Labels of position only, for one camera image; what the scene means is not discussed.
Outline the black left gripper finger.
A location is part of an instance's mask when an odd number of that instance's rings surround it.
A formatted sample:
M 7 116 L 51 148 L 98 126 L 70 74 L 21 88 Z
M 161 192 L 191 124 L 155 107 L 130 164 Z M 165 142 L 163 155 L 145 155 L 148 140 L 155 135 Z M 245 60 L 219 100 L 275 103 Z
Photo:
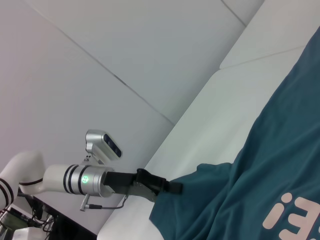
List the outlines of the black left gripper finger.
M 183 192 L 183 184 L 167 181 L 164 186 L 164 191 L 171 194 L 181 194 Z

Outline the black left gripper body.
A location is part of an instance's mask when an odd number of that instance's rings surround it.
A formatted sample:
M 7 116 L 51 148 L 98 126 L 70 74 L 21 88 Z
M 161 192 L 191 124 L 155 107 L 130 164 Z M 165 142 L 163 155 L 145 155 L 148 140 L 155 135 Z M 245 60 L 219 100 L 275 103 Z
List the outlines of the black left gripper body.
M 158 194 L 166 186 L 165 178 L 153 175 L 139 168 L 136 173 L 107 172 L 103 185 L 112 189 L 115 194 L 142 197 L 155 202 Z

